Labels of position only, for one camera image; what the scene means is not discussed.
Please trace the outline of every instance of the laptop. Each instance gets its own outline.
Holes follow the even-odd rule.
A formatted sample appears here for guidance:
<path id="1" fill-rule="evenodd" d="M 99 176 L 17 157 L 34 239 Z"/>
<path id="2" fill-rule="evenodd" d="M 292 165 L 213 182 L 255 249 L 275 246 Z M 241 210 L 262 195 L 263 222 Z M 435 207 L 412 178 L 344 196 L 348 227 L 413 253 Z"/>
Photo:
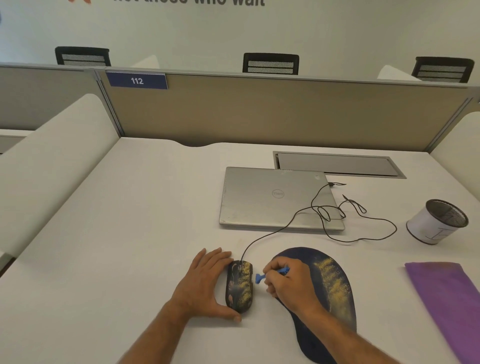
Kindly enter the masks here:
<path id="1" fill-rule="evenodd" d="M 323 172 L 227 167 L 219 222 L 230 226 L 282 228 L 295 212 L 309 207 L 318 190 L 326 184 Z M 313 205 L 337 206 L 330 186 L 322 189 Z M 325 230 L 344 230 L 339 211 L 334 207 L 325 209 L 331 218 L 331 221 L 324 220 Z M 312 209 L 298 213 L 288 228 L 324 229 Z"/>

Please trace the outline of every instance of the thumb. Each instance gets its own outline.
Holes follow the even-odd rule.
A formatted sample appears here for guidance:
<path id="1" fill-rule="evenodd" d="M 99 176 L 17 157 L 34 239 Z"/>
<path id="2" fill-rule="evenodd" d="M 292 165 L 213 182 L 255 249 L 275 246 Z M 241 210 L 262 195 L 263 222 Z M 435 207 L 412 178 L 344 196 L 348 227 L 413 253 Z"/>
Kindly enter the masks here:
<path id="1" fill-rule="evenodd" d="M 267 280 L 273 284 L 273 286 L 278 288 L 278 286 L 281 285 L 282 281 L 286 279 L 284 276 L 282 276 L 280 273 L 278 273 L 276 270 L 269 270 L 266 274 L 265 277 Z"/>
<path id="2" fill-rule="evenodd" d="M 214 315 L 215 317 L 224 318 L 226 320 L 233 320 L 235 322 L 241 321 L 241 315 L 237 311 L 218 303 L 216 304 Z"/>

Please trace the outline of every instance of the mouse cable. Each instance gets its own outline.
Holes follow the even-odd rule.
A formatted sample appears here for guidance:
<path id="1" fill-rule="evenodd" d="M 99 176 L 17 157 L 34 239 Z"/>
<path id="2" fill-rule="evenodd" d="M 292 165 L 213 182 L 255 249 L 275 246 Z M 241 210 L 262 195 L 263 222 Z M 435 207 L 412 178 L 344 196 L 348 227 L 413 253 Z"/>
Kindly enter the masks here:
<path id="1" fill-rule="evenodd" d="M 254 243 L 256 243 L 257 241 L 263 239 L 263 238 L 266 238 L 267 236 L 270 236 L 270 235 L 273 235 L 273 234 L 276 234 L 278 232 L 281 232 L 282 230 L 288 228 L 290 226 L 290 224 L 293 222 L 293 220 L 295 219 L 295 217 L 302 211 L 305 211 L 305 210 L 309 210 L 309 209 L 312 209 L 313 211 L 315 211 L 317 213 L 317 215 L 320 217 L 320 220 L 322 221 L 322 227 L 323 227 L 323 231 L 325 232 L 325 234 L 331 239 L 331 240 L 334 240 L 336 242 L 340 242 L 340 243 L 355 243 L 355 242 L 358 242 L 360 240 L 376 240 L 376 241 L 379 241 L 379 240 L 385 240 L 389 237 L 391 237 L 393 234 L 395 234 L 398 230 L 397 226 L 391 222 L 390 220 L 387 220 L 385 218 L 371 218 L 371 217 L 368 217 L 368 216 L 364 216 L 362 214 L 366 214 L 367 213 L 367 209 L 364 208 L 362 205 L 360 205 L 357 201 L 354 201 L 354 200 L 350 200 L 349 198 L 345 197 L 345 195 L 343 194 L 342 197 L 345 199 L 344 201 L 342 201 L 342 203 L 340 205 L 337 206 L 330 206 L 330 205 L 323 205 L 323 206 L 314 206 L 313 205 L 313 202 L 315 201 L 315 199 L 318 197 L 318 195 L 320 194 L 320 192 L 322 191 L 322 189 L 324 189 L 326 186 L 330 186 L 330 187 L 333 187 L 333 186 L 346 186 L 347 184 L 346 183 L 338 183 L 338 182 L 329 182 L 327 183 L 326 185 L 322 186 L 320 188 L 320 190 L 318 190 L 317 194 L 315 195 L 315 197 L 312 199 L 312 201 L 310 202 L 310 206 L 309 207 L 305 207 L 305 208 L 302 208 L 300 210 L 298 210 L 292 217 L 292 220 L 290 220 L 290 222 L 285 225 L 284 227 L 274 231 L 274 232 L 271 232 L 269 234 L 266 234 L 256 240 L 254 240 L 253 242 L 251 242 L 246 248 L 245 250 L 243 251 L 243 254 L 241 256 L 241 259 L 240 261 L 243 262 L 243 257 L 245 256 L 245 253 L 247 252 L 248 248 L 250 248 Z M 338 210 L 338 212 L 340 213 L 340 217 L 342 219 L 346 218 L 347 215 L 345 214 L 345 212 L 341 209 L 341 206 L 345 203 L 345 202 L 348 202 L 350 203 L 353 208 L 355 209 L 355 211 L 357 212 L 357 214 L 362 217 L 362 218 L 368 218 L 368 219 L 371 219 L 371 220 L 382 220 L 382 221 L 387 221 L 389 222 L 390 224 L 392 224 L 394 227 L 395 227 L 395 230 L 391 233 L 391 234 L 388 234 L 387 236 L 383 237 L 383 238 L 358 238 L 358 239 L 354 239 L 354 240 L 348 240 L 348 241 L 345 241 L 345 240 L 339 240 L 339 239 L 336 239 L 334 237 L 332 237 L 331 235 L 328 234 L 327 230 L 325 229 L 325 223 L 324 223 L 324 220 L 329 222 L 331 221 L 331 217 L 330 217 L 330 214 L 328 213 L 328 211 L 325 209 L 325 207 L 332 207 L 332 208 L 336 208 Z M 326 217 L 322 215 L 322 213 L 320 212 L 320 209 L 322 209 L 325 213 L 326 213 Z"/>

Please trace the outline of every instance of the blue label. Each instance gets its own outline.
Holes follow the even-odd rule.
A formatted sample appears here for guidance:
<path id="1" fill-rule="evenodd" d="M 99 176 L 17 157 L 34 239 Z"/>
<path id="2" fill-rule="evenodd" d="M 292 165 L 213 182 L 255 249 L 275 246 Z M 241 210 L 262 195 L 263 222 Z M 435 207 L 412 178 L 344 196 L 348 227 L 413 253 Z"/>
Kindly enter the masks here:
<path id="1" fill-rule="evenodd" d="M 168 90 L 164 73 L 106 72 L 110 86 Z"/>

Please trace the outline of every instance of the mesh backrest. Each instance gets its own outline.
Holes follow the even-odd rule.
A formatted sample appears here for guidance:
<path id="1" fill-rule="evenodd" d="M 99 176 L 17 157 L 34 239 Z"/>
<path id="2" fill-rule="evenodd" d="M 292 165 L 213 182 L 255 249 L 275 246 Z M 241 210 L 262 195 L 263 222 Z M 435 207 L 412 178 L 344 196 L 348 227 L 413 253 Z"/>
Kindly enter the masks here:
<path id="1" fill-rule="evenodd" d="M 88 47 L 57 47 L 57 63 L 70 66 L 111 66 L 109 49 Z"/>
<path id="2" fill-rule="evenodd" d="M 422 81 L 466 83 L 474 64 L 466 58 L 417 57 L 412 76 Z"/>
<path id="3" fill-rule="evenodd" d="M 299 57 L 294 54 L 245 53 L 243 72 L 298 74 Z"/>

